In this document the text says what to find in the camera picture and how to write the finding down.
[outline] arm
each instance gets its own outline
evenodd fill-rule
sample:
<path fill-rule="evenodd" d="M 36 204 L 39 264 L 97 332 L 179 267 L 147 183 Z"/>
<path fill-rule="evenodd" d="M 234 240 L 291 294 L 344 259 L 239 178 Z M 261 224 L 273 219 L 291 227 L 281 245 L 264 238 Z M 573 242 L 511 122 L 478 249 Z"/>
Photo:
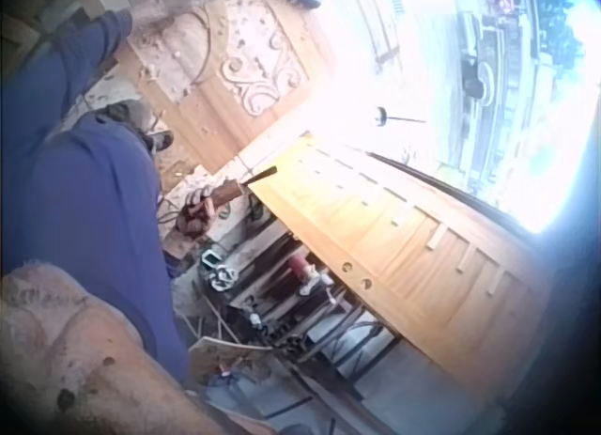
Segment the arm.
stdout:
<path fill-rule="evenodd" d="M 107 12 L 59 39 L 9 80 L 2 89 L 3 157 L 31 154 L 43 142 L 84 91 L 94 69 L 130 34 L 131 25 L 128 11 Z"/>

